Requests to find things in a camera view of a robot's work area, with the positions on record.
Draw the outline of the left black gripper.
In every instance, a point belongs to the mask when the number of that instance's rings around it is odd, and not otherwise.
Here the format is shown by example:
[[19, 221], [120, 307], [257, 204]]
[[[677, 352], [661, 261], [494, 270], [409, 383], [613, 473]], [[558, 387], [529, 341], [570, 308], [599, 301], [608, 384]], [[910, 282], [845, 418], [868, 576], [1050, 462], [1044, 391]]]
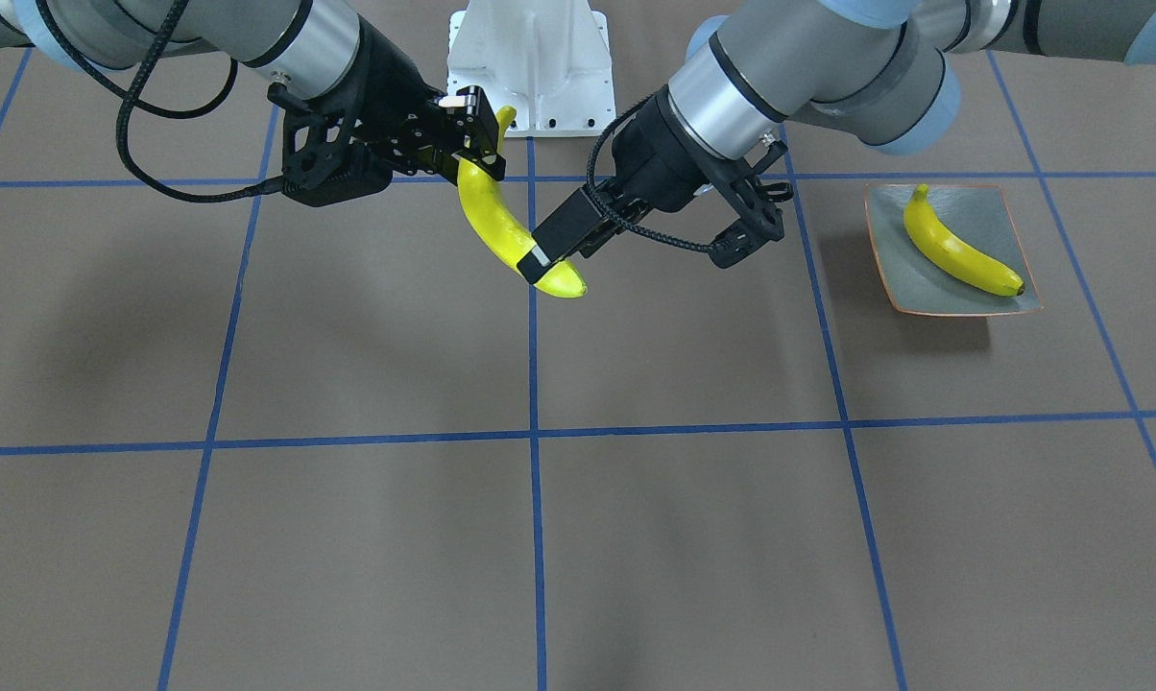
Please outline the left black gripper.
[[531, 233], [519, 272], [533, 285], [575, 253], [590, 258], [618, 235], [620, 226], [596, 205], [603, 201], [618, 216], [644, 216], [659, 210], [679, 213], [705, 185], [729, 199], [733, 165], [707, 153], [676, 113], [670, 92], [653, 92], [614, 136], [614, 174], [609, 187], [581, 187]]

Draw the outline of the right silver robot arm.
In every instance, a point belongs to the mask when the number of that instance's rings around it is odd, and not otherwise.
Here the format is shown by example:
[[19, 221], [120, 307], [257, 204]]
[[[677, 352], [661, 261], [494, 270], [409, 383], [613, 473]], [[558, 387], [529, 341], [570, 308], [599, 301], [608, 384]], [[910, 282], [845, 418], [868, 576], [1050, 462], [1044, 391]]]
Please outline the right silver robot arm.
[[86, 70], [126, 109], [170, 118], [109, 74], [151, 59], [227, 54], [268, 80], [284, 112], [282, 174], [257, 192], [321, 206], [397, 174], [455, 183], [461, 162], [503, 179], [501, 126], [477, 86], [449, 96], [346, 1], [0, 1], [0, 49], [34, 47]]

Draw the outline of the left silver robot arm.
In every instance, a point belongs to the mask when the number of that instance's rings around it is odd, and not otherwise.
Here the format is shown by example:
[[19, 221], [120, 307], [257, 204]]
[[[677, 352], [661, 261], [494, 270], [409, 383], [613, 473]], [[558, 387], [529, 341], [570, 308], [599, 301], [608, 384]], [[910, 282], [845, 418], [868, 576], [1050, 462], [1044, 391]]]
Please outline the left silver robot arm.
[[790, 187], [759, 176], [785, 147], [748, 161], [780, 122], [920, 153], [958, 114], [948, 57], [987, 49], [1156, 64], [1156, 1], [744, 1], [698, 28], [679, 70], [603, 131], [614, 174], [590, 177], [512, 267], [542, 285], [620, 232], [731, 267], [781, 239]]

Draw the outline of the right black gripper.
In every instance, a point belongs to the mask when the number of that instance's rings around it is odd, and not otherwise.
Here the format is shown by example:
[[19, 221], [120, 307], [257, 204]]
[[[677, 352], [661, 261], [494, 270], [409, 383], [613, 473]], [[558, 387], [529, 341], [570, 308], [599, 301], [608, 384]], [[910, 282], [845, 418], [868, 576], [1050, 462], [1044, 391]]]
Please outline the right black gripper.
[[442, 97], [368, 18], [358, 27], [357, 51], [336, 87], [350, 136], [398, 174], [455, 179], [466, 161], [502, 183], [501, 126], [486, 90], [467, 86]]

